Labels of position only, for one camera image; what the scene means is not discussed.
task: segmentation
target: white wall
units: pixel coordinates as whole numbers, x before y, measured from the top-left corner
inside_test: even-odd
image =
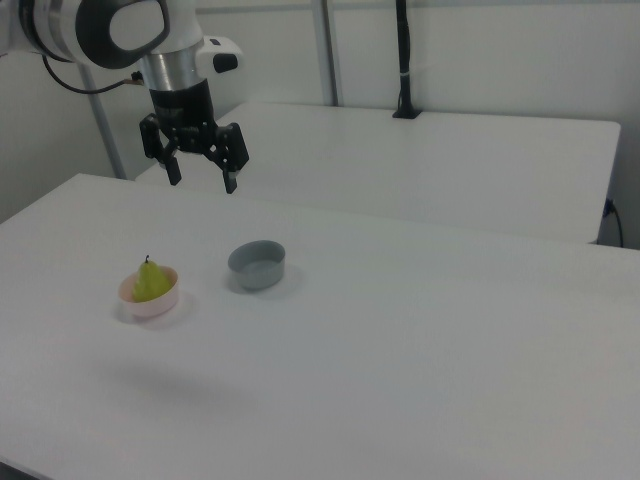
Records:
[[[395,108],[395,11],[335,6],[344,104]],[[621,123],[610,195],[640,248],[640,4],[416,7],[410,24],[423,108]],[[603,239],[617,244],[613,218]]]
[[[198,4],[211,7],[198,16],[204,34],[231,38],[245,55],[242,70],[212,73],[209,78],[216,118],[245,101],[325,103],[308,1],[245,0],[236,4],[199,0]],[[92,73],[95,82],[104,85],[128,76],[132,70],[93,69]],[[102,103],[127,177],[134,179],[154,163],[144,156],[138,127],[140,120],[153,112],[149,94],[144,88],[120,89],[103,98]]]
[[[77,67],[53,62],[82,87]],[[67,92],[40,56],[0,58],[0,222],[77,173],[113,176],[86,97]]]

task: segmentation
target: black cable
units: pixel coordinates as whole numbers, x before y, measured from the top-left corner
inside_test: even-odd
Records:
[[[618,222],[618,235],[620,236],[620,248],[624,248],[624,237],[622,236],[622,221],[620,220],[620,214],[618,213],[618,209],[615,205],[611,205],[611,211],[616,216],[616,221]]]
[[[108,87],[104,87],[104,88],[99,88],[97,90],[81,90],[79,88],[75,88],[72,87],[71,85],[66,84],[64,81],[62,81],[60,79],[60,77],[58,77],[55,72],[52,70],[51,65],[49,65],[49,59],[46,56],[42,56],[42,61],[44,62],[44,66],[47,69],[47,72],[49,72],[49,75],[51,75],[51,77],[61,86],[63,86],[64,88],[66,88],[67,90],[71,90],[74,93],[79,93],[81,95],[98,95],[100,93],[105,93],[105,92],[109,92],[111,90],[114,90],[118,87],[121,87],[122,85],[127,85],[131,82],[127,81],[127,80],[120,80],[117,83],[114,83],[113,85],[109,85]]]

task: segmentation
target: bowl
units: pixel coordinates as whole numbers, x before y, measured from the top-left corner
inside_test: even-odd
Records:
[[[170,267],[160,266],[160,269],[169,279],[172,287],[167,293],[161,297],[149,300],[148,302],[133,301],[133,287],[138,280],[138,273],[129,275],[118,289],[118,297],[124,305],[125,309],[136,317],[149,318],[165,313],[178,303],[180,298],[180,290],[178,289],[178,273]]]
[[[271,240],[247,243],[229,257],[229,269],[246,290],[263,290],[284,276],[285,250]]]

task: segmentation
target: pink bowl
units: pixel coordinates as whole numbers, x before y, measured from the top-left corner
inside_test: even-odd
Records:
[[[150,300],[148,302],[133,301],[133,287],[138,280],[138,273],[129,275],[124,282],[120,284],[118,296],[120,297],[122,304],[132,315],[143,318],[155,317],[156,315],[160,315],[161,313],[165,313],[170,310],[176,303],[178,303],[178,299],[180,298],[180,290],[178,289],[178,273],[173,268],[169,267],[160,266],[160,269],[164,272],[173,286],[167,293],[154,300]]]

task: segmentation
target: cable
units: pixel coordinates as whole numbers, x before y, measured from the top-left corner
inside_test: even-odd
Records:
[[[618,238],[620,239],[620,248],[624,248],[624,236],[622,235],[622,220],[620,218],[620,212],[618,212],[614,201],[610,198],[607,198],[607,201],[604,203],[602,218],[607,218],[612,213],[616,216],[616,222],[618,223]]]
[[[620,236],[620,248],[624,248],[624,237],[622,236],[622,221],[620,220],[620,214],[618,213],[618,209],[615,205],[611,205],[611,211],[616,216],[616,221],[618,222],[618,235]]]
[[[104,87],[104,88],[99,88],[97,90],[82,90],[79,88],[72,87],[71,85],[68,85],[62,79],[60,79],[60,77],[58,77],[53,71],[53,69],[51,68],[51,65],[49,65],[49,59],[46,56],[44,55],[42,56],[42,61],[44,63],[45,68],[47,69],[47,72],[49,72],[49,75],[51,75],[51,77],[59,85],[66,88],[67,90],[71,90],[74,93],[79,93],[80,95],[98,95],[100,93],[105,93],[111,90],[115,90],[116,88],[121,87],[122,85],[139,85],[140,84],[140,81],[136,79],[136,76],[134,74],[132,75],[133,80],[120,80],[119,82],[114,83],[113,85],[109,85],[108,87]]]

